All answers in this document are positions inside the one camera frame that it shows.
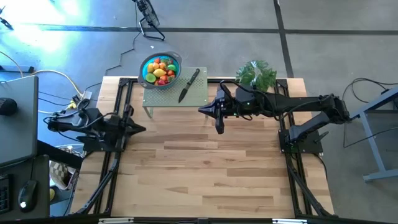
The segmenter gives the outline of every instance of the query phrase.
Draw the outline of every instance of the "basket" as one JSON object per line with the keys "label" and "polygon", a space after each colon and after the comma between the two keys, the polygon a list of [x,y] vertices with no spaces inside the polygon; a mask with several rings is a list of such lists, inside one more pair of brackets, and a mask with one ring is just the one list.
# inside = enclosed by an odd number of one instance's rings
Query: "basket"
{"label": "basket", "polygon": [[[160,58],[160,59],[171,58],[171,59],[173,59],[173,64],[177,68],[175,71],[175,78],[170,83],[168,83],[166,85],[154,85],[152,83],[147,82],[145,79],[145,76],[147,74],[148,64],[153,63],[156,58]],[[179,54],[177,54],[175,52],[162,52],[162,53],[152,54],[152,55],[148,56],[147,58],[145,58],[145,60],[141,64],[141,67],[139,69],[140,75],[138,76],[138,83],[142,87],[149,89],[149,90],[155,89],[155,88],[160,89],[160,90],[168,89],[175,84],[176,79],[178,79],[178,77],[180,76],[181,63],[182,63],[181,56],[179,56]]]}

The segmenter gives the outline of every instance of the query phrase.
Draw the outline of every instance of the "leafy vegetable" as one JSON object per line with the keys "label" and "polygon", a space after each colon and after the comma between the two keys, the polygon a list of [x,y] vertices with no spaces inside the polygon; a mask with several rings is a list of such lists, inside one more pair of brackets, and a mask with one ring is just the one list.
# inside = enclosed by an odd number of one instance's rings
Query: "leafy vegetable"
{"label": "leafy vegetable", "polygon": [[268,68],[263,60],[252,60],[236,71],[236,79],[242,84],[256,86],[257,89],[267,91],[275,85],[276,71]]}

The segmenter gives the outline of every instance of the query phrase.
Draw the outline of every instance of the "lime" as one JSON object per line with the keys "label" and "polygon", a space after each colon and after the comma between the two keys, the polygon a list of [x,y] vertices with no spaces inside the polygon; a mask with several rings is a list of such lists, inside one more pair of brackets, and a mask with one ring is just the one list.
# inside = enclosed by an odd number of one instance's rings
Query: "lime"
{"label": "lime", "polygon": [[147,73],[147,75],[145,76],[145,79],[149,83],[154,83],[156,81],[156,76],[152,73]]}

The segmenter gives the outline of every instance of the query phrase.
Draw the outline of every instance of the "kitchen knife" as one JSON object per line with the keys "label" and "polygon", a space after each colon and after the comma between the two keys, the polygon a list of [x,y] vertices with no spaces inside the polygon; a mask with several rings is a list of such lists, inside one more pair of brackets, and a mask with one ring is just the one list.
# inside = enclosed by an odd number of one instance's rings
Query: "kitchen knife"
{"label": "kitchen knife", "polygon": [[182,101],[182,99],[184,99],[185,95],[188,92],[188,89],[191,87],[191,84],[193,83],[193,81],[195,81],[195,79],[197,78],[198,74],[200,72],[200,69],[197,68],[197,70],[195,71],[195,73],[192,75],[191,80],[189,80],[189,82],[187,82],[187,85],[185,86],[185,88],[181,91],[180,97],[178,98],[178,103],[180,103]]}

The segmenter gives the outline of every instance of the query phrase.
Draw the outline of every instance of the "desk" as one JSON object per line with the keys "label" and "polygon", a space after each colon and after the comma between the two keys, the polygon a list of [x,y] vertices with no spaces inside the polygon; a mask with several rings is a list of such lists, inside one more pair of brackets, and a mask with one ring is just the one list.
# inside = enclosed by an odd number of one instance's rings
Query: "desk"
{"label": "desk", "polygon": [[[23,213],[18,207],[18,193],[19,189],[30,179],[32,168],[32,180],[37,180],[37,204],[31,212]],[[12,174],[12,210],[0,214],[0,221],[48,217],[50,215],[49,157],[37,156],[14,167],[4,168],[4,170],[2,174]]]}
{"label": "desk", "polygon": [[[104,77],[97,107],[113,110],[120,77]],[[301,78],[288,79],[291,96],[306,96]],[[209,84],[212,101],[218,84]],[[150,119],[142,108],[143,88],[134,85],[133,120],[147,131],[131,138],[122,153],[112,216],[125,217],[294,217],[285,157],[279,152],[273,118],[225,119],[225,133],[197,108],[158,108]],[[311,113],[295,113],[302,124]],[[98,185],[103,152],[83,161],[72,212]],[[313,155],[303,154],[307,185],[333,213],[325,172]],[[298,190],[302,211],[302,193]],[[108,198],[104,191],[103,207]]]}

